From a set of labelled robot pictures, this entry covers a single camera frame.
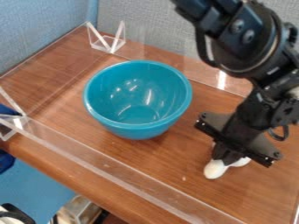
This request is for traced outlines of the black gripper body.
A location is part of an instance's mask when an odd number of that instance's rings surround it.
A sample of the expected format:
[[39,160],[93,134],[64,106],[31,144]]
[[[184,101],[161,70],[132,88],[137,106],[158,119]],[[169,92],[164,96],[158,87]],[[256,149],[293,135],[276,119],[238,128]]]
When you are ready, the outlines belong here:
[[202,112],[194,128],[206,134],[213,142],[222,142],[229,151],[240,153],[264,167],[282,158],[282,153],[266,140],[262,131],[249,128],[236,114]]

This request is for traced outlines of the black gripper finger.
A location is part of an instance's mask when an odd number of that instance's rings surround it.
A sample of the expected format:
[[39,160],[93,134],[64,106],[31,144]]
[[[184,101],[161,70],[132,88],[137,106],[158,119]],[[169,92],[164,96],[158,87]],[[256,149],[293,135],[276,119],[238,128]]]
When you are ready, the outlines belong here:
[[225,160],[229,155],[229,149],[222,142],[213,142],[212,143],[212,152],[210,158],[213,160]]
[[234,151],[229,151],[225,153],[222,158],[222,163],[225,166],[240,167],[246,165],[249,162],[249,158],[244,157],[240,153]]

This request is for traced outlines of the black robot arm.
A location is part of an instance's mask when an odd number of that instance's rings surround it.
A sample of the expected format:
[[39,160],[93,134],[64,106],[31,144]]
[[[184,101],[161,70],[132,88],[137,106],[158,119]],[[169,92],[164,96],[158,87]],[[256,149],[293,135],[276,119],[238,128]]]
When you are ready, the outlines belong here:
[[232,114],[204,112],[194,127],[212,137],[210,158],[230,165],[250,158],[268,167],[281,159],[273,128],[299,122],[297,29],[257,0],[170,0],[192,23],[200,59],[252,83]]

